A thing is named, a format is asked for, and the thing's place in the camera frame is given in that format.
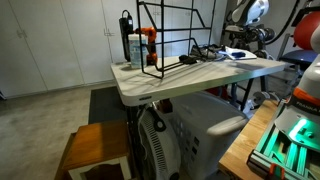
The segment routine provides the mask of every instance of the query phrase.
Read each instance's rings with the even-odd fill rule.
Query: black metal frame
[[[306,7],[304,9],[301,9],[296,15],[296,18],[293,20],[291,26],[296,27],[306,14],[314,11],[320,11],[320,6]]]
[[[156,3],[148,3],[148,2],[144,2],[144,1],[140,1],[140,0],[136,0],[137,3],[137,15],[138,15],[138,28],[141,29],[141,17],[140,17],[140,6],[143,6],[144,9],[146,10],[146,13],[154,27],[154,29],[156,30],[156,32],[160,32],[161,33],[161,42],[160,43],[152,43],[152,44],[143,44],[142,43],[142,39],[141,39],[141,34],[139,34],[139,39],[140,39],[140,57],[141,57],[141,70],[144,74],[148,74],[151,75],[153,77],[162,79],[164,77],[164,72],[168,71],[170,69],[174,69],[176,67],[179,67],[181,65],[183,65],[181,62],[178,63],[174,63],[168,66],[164,66],[164,44],[167,43],[175,43],[175,42],[181,42],[181,41],[189,41],[189,46],[188,46],[188,55],[190,53],[190,44],[191,44],[191,40],[194,42],[194,44],[198,47],[198,43],[195,40],[195,38],[191,37],[191,32],[192,30],[210,30],[209,33],[209,40],[208,40],[208,45],[210,45],[211,42],[211,34],[212,34],[212,26],[213,26],[213,18],[214,18],[214,9],[216,6],[216,1],[214,1],[213,4],[213,10],[212,10],[212,18],[211,18],[211,25],[210,27],[205,27],[205,24],[200,16],[200,13],[197,9],[194,9],[194,0],[192,0],[192,7],[191,8],[186,8],[186,7],[179,7],[179,6],[171,6],[171,5],[165,5],[164,4],[164,0],[161,0],[160,4],[156,4]],[[147,5],[152,5],[152,6],[160,6],[161,8],[161,29],[159,29],[152,16],[151,13],[147,7]],[[164,8],[175,8],[175,9],[183,9],[183,10],[190,10],[191,11],[191,18],[190,18],[190,28],[175,28],[175,29],[165,29],[164,28]],[[193,21],[193,12],[196,12],[196,14],[198,15],[198,18],[201,22],[201,25],[203,27],[200,28],[193,28],[192,27],[192,21]],[[169,32],[169,31],[189,31],[189,38],[188,39],[181,39],[181,40],[174,40],[174,41],[164,41],[164,32]],[[143,47],[146,46],[153,46],[153,45],[161,45],[161,67],[159,68],[157,63],[155,63],[155,68],[158,72],[161,72],[161,76],[155,75],[155,74],[151,74],[148,73],[144,70],[144,62],[143,62],[143,52],[142,49]]]

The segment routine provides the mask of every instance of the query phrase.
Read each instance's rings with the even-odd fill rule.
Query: white bottle
[[[147,36],[141,34],[142,44],[147,44]],[[141,69],[141,54],[140,54],[140,42],[139,34],[130,34],[129,35],[129,50],[130,50],[130,60],[132,69]],[[143,67],[147,66],[147,48],[142,47],[143,54]]]

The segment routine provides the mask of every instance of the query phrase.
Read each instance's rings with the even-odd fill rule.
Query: gray floor
[[[270,90],[285,88],[282,81],[269,81]],[[111,85],[0,101],[0,179],[53,179],[70,133],[88,123],[90,91]],[[255,80],[251,94],[259,87]]]

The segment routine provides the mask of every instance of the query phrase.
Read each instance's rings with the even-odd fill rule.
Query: handle
[[[212,137],[227,135],[239,131],[247,124],[247,122],[248,119],[242,116],[229,118],[208,128],[207,134]]]
[[[23,37],[23,33],[22,32],[19,32],[19,30],[17,30],[17,35],[19,38],[22,38]]]
[[[109,28],[108,28],[108,31],[106,31],[106,29],[104,29],[104,35],[105,36],[115,36],[115,33],[111,33]]]
[[[155,11],[152,14],[155,15],[155,16],[159,16],[159,15],[161,15],[161,12]]]
[[[21,32],[19,30],[17,30],[17,35],[19,38],[22,38],[22,37],[27,38],[28,37],[24,30],[22,30]]]
[[[26,34],[26,32],[25,32],[24,30],[22,30],[22,34],[24,35],[24,38],[27,38],[27,37],[28,37],[27,34]]]
[[[103,35],[104,35],[104,36],[108,36],[108,33],[107,33],[107,31],[106,31],[106,28],[103,29]]]

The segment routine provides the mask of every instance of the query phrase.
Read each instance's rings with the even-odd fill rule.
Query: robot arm
[[[313,32],[310,43],[312,49],[320,54],[320,25]],[[309,68],[304,72],[297,88],[320,101],[320,55],[317,56]]]
[[[313,50],[320,53],[320,25],[313,32],[310,43]],[[304,72],[283,112],[275,120],[276,127],[291,141],[317,152],[320,152],[319,89],[320,55]]]
[[[247,26],[259,22],[260,17],[269,10],[268,0],[238,0],[232,13],[232,21],[238,26]]]

